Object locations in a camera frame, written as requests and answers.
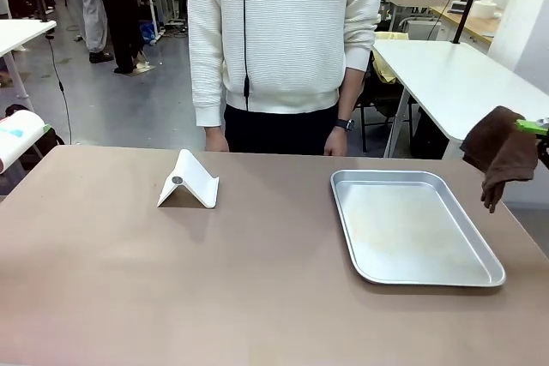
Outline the large white table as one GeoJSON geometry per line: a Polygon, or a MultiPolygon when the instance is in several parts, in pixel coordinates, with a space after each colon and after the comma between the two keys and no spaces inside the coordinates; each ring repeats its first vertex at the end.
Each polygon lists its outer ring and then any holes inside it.
{"type": "Polygon", "coordinates": [[[404,86],[385,158],[393,156],[410,98],[449,140],[444,159],[460,158],[468,132],[498,105],[529,120],[549,117],[549,95],[469,45],[381,39],[373,50],[404,86]]]}

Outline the brown terry cloth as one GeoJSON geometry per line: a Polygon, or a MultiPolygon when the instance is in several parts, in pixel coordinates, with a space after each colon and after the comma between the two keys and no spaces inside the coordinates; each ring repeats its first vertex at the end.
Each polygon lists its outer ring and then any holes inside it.
{"type": "Polygon", "coordinates": [[[498,106],[467,134],[460,149],[463,160],[484,173],[480,201],[494,213],[509,182],[528,182],[538,164],[535,135],[518,129],[523,116],[498,106]]]}

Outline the silver metal tray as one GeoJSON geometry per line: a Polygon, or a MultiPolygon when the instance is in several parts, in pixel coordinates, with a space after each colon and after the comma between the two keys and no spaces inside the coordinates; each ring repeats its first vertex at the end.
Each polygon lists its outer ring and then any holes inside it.
{"type": "Polygon", "coordinates": [[[446,182],[427,171],[330,178],[355,271],[380,285],[496,288],[503,265],[446,182]]]}

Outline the bystander in blue shirt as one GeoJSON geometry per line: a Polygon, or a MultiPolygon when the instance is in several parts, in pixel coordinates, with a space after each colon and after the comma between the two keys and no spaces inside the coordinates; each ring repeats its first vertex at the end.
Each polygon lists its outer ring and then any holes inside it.
{"type": "Polygon", "coordinates": [[[69,0],[69,6],[86,42],[89,62],[112,61],[114,56],[106,51],[108,27],[102,0],[69,0]]]}

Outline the yellow cloth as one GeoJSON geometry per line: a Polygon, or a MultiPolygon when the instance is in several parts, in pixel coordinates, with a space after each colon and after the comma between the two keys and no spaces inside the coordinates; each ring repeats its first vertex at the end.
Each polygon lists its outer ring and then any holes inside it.
{"type": "MultiPolygon", "coordinates": [[[[409,40],[407,33],[398,32],[376,32],[376,40],[409,40]]],[[[377,51],[372,52],[373,68],[382,83],[395,84],[396,76],[386,61],[377,51]]]]}

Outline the person left forearm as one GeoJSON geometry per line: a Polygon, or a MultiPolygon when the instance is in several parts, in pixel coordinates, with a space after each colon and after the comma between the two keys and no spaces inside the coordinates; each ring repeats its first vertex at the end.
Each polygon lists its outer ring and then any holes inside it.
{"type": "Polygon", "coordinates": [[[371,51],[351,48],[346,51],[346,69],[340,87],[338,118],[350,120],[354,106],[361,94],[361,85],[368,67],[371,51]]]}

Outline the small white table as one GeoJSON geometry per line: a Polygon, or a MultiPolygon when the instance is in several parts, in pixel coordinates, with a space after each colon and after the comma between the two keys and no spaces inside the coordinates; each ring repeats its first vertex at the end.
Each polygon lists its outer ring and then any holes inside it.
{"type": "Polygon", "coordinates": [[[56,21],[7,19],[0,20],[0,57],[6,62],[10,78],[14,84],[16,97],[28,109],[33,105],[16,67],[12,51],[27,42],[55,29],[56,21]]]}

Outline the black chair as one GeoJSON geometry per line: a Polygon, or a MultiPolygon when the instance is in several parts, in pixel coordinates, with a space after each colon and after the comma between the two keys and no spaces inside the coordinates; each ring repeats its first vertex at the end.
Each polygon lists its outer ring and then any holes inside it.
{"type": "Polygon", "coordinates": [[[378,125],[387,126],[389,120],[395,117],[403,91],[404,86],[399,81],[385,83],[380,79],[374,69],[365,76],[362,84],[362,92],[355,104],[355,108],[359,109],[360,113],[361,143],[364,152],[367,151],[366,127],[378,125]],[[385,120],[382,123],[367,123],[365,120],[365,109],[368,107],[375,108],[376,111],[385,117],[385,120]]]}

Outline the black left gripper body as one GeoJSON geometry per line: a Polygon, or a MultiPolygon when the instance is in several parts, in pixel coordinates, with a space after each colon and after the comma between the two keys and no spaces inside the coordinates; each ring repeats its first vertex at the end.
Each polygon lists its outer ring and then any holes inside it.
{"type": "Polygon", "coordinates": [[[32,170],[53,148],[64,145],[55,129],[50,128],[20,158],[24,170],[32,170]]]}

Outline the person right forearm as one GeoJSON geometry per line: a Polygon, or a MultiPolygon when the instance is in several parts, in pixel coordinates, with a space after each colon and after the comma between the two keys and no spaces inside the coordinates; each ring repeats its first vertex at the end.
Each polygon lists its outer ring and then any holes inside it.
{"type": "Polygon", "coordinates": [[[223,53],[220,44],[206,38],[190,37],[190,71],[196,125],[221,126],[223,53]]]}

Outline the wooden desk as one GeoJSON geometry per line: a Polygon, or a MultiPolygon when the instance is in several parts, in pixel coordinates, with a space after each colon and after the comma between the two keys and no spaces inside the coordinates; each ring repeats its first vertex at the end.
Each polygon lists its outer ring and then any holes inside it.
{"type": "MultiPolygon", "coordinates": [[[[450,13],[443,6],[430,7],[430,11],[436,18],[440,17],[441,21],[452,27],[454,31],[457,30],[461,15],[450,13]]],[[[500,21],[501,18],[497,16],[490,19],[468,17],[462,32],[483,44],[490,45],[498,31],[500,21]]]]}

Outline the white folding phone stand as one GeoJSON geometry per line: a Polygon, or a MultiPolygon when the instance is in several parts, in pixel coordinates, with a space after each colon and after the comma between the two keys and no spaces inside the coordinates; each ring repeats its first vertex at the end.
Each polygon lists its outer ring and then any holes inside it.
{"type": "Polygon", "coordinates": [[[205,208],[216,206],[220,178],[211,176],[188,149],[179,151],[175,166],[160,191],[157,207],[179,187],[187,189],[205,208]]]}

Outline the black trousers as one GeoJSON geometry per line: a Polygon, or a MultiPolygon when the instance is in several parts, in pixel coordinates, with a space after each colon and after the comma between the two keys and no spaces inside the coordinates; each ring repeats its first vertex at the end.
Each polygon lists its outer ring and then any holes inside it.
{"type": "Polygon", "coordinates": [[[234,153],[323,155],[337,118],[336,105],[299,114],[245,111],[227,106],[225,137],[234,153]]]}

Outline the person left hand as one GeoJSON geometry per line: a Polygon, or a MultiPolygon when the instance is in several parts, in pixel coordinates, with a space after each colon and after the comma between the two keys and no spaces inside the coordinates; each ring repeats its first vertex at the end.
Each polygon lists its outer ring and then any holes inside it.
{"type": "Polygon", "coordinates": [[[347,132],[340,128],[334,127],[329,134],[324,146],[325,156],[344,157],[347,155],[347,132]]]}

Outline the person torso white sweater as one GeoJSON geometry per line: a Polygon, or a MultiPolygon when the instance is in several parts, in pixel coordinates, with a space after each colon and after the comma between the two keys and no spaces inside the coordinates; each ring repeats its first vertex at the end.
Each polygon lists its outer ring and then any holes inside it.
{"type": "Polygon", "coordinates": [[[381,0],[188,0],[190,37],[220,44],[221,107],[299,114],[332,107],[346,51],[369,49],[381,0]]]}

